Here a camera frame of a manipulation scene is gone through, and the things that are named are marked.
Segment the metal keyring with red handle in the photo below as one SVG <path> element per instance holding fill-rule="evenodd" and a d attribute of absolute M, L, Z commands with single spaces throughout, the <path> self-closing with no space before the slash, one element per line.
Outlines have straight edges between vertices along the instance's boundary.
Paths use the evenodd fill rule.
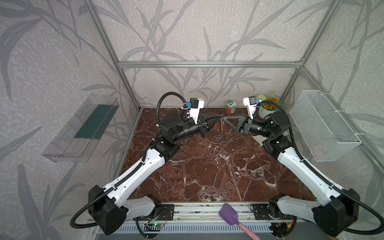
<path fill-rule="evenodd" d="M 215 141 L 219 141 L 223 138 L 223 131 L 224 131 L 224 119 L 221 118 L 215 123 Z"/>

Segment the key with red tag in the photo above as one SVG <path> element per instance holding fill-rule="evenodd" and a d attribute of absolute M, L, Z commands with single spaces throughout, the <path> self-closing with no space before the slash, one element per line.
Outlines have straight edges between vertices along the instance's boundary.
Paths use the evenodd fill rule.
<path fill-rule="evenodd" d="M 218 131 L 219 131 L 220 133 L 223 132 L 223 130 L 224 130 L 224 126 L 225 126 L 224 119 L 221 119 L 221 120 L 220 120 L 220 127 L 218 128 Z"/>

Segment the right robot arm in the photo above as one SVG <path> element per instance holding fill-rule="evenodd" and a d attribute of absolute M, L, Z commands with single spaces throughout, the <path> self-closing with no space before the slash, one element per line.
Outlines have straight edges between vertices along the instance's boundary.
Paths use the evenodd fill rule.
<path fill-rule="evenodd" d="M 278 195 L 270 201 L 275 212 L 315 223 L 331 237 L 338 236 L 357 220 L 358 204 L 337 192 L 338 185 L 311 163 L 300 159 L 293 142 L 283 135 L 291 126 L 285 113 L 274 112 L 263 121 L 246 115 L 227 116 L 224 121 L 241 134 L 265 137 L 263 146 L 267 152 L 294 173 L 316 198 L 305 201 Z"/>

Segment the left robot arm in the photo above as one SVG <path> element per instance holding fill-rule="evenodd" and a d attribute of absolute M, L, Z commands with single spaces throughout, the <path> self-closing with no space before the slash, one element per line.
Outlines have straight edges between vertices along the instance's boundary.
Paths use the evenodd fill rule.
<path fill-rule="evenodd" d="M 105 235 L 114 233 L 127 219 L 150 216 L 159 211 L 155 197 L 143 197 L 129 202 L 130 195 L 153 172 L 165 165 L 180 149 L 179 141 L 195 135 L 206 136 L 221 120 L 220 115 L 198 114 L 196 120 L 183 122 L 176 114 L 163 120 L 157 118 L 159 131 L 145 148 L 143 156 L 118 178 L 91 188 L 87 209 Z"/>

